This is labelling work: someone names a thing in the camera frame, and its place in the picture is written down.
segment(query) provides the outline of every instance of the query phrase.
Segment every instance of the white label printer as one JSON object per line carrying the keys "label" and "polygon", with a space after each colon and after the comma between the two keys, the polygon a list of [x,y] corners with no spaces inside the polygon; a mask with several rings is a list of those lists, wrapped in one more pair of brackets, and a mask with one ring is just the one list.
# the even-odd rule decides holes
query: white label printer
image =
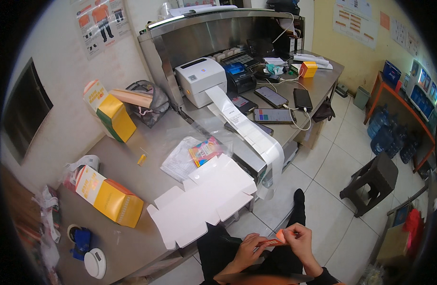
{"label": "white label printer", "polygon": [[207,57],[201,57],[175,68],[182,92],[197,108],[212,103],[206,90],[218,85],[226,94],[227,79],[223,67]]}

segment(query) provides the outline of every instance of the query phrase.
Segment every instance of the orange clothing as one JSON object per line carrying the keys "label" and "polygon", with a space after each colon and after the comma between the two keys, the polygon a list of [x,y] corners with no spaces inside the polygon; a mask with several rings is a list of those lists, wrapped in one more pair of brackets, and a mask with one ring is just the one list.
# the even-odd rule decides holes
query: orange clothing
{"label": "orange clothing", "polygon": [[90,17],[85,14],[84,16],[79,18],[79,27],[85,27],[86,24],[90,22]]}
{"label": "orange clothing", "polygon": [[97,22],[107,19],[107,14],[109,12],[107,11],[107,5],[102,4],[95,9],[93,9],[93,12],[91,13],[92,17],[96,19]]}

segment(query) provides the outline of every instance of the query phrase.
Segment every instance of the stainless steel counter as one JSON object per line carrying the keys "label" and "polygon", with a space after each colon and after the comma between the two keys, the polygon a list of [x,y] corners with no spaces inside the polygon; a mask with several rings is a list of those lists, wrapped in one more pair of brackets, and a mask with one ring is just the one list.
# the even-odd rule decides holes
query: stainless steel counter
{"label": "stainless steel counter", "polygon": [[[166,130],[180,127],[191,128],[192,131],[194,129],[173,110],[169,110],[152,129],[140,121],[134,122],[138,128],[126,144],[105,136],[88,154],[100,158],[101,174],[122,184],[144,201],[141,218],[136,228],[120,226],[79,195],[61,186],[59,195],[62,237],[58,244],[60,261],[57,269],[64,284],[110,284],[171,253],[165,248],[146,208],[171,187],[177,185],[183,188],[181,183],[159,168],[171,151],[163,147],[167,141]],[[147,152],[147,159],[139,166],[137,161],[144,153],[141,148]],[[93,233],[91,246],[103,250],[107,262],[103,279],[91,277],[85,270],[84,263],[73,259],[69,253],[73,243],[69,241],[66,230],[72,223],[89,228]]]}
{"label": "stainless steel counter", "polygon": [[[312,52],[308,51],[302,51],[302,53],[309,53],[318,56],[317,54],[314,54]],[[330,96],[331,92],[333,91],[333,88],[335,88],[335,84],[341,75],[344,66],[334,62],[332,60],[329,60],[330,64],[333,67],[333,70],[329,69],[318,69],[315,73],[314,77],[311,78],[299,78],[299,82],[303,84],[307,90],[309,91],[310,98],[312,101],[313,110],[310,112],[310,115],[313,115],[321,105],[321,103],[324,101],[326,96]],[[295,76],[284,74],[282,76],[284,79],[290,79],[295,78]],[[282,83],[280,85],[276,85],[277,93],[285,97],[287,100],[289,100],[289,107],[294,108],[295,102],[293,97],[293,89],[294,88],[301,88],[303,87],[297,83],[292,82],[286,82]],[[262,100],[259,96],[257,96],[253,90],[244,92],[240,94],[240,96],[245,97],[256,104],[258,104],[259,108],[265,109],[273,107],[270,106],[266,101]],[[207,108],[207,106],[204,106],[200,109],[196,108],[186,97],[183,98],[184,105],[180,106],[180,110],[185,112],[189,117],[191,117],[194,121],[197,121],[199,124],[201,124],[201,121],[207,118],[212,118],[215,115]],[[307,126],[309,119],[307,118],[307,115],[304,111],[296,110],[295,115],[297,118],[297,125],[301,128],[304,128]],[[253,115],[250,114],[248,116],[250,120],[253,120]],[[265,124],[267,127],[272,128],[274,130],[273,138],[275,138],[282,147],[284,147],[287,143],[292,141],[297,134],[299,134],[300,130],[296,128],[294,125],[290,124]],[[216,131],[217,129],[211,129],[209,126],[203,126],[207,131],[212,132]],[[231,133],[223,126],[220,126],[220,133]],[[243,160],[245,163],[247,163],[251,168],[253,168],[255,171],[258,172],[258,174],[261,173],[261,171],[265,167],[265,162],[261,159],[261,157],[251,148],[247,145],[245,141],[242,141],[241,139],[236,139],[233,141],[233,152],[235,155],[237,155],[241,160]]]}

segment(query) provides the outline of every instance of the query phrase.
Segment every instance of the tile floor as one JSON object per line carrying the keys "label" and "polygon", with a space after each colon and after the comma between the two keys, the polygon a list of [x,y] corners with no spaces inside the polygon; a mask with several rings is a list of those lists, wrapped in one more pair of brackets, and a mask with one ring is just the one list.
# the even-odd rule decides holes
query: tile floor
{"label": "tile floor", "polygon": [[[293,207],[293,193],[301,188],[306,195],[306,226],[312,229],[312,251],[321,266],[346,284],[355,284],[367,265],[374,245],[382,235],[388,210],[398,206],[424,185],[412,173],[411,162],[403,164],[399,155],[393,159],[399,169],[395,190],[360,218],[356,208],[341,200],[339,192],[350,182],[350,176],[375,155],[370,149],[364,111],[353,104],[353,98],[335,94],[332,107],[336,117],[326,122],[314,150],[301,147],[292,164],[282,174],[273,199],[258,200],[253,213],[240,210],[241,218],[227,231],[243,238],[249,233],[274,235],[284,228]],[[422,216],[426,214],[427,193],[418,199]],[[203,281],[199,254],[155,280],[152,284],[199,284]]]}

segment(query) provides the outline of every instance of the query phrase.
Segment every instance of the trash can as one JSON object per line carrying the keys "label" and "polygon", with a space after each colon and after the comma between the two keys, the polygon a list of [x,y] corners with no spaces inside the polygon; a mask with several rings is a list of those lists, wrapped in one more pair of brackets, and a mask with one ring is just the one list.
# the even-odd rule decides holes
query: trash can
{"label": "trash can", "polygon": [[359,86],[358,91],[356,91],[356,97],[353,100],[353,104],[355,104],[355,106],[358,107],[359,109],[364,110],[367,101],[369,101],[369,98],[370,98],[370,93],[363,87]]}

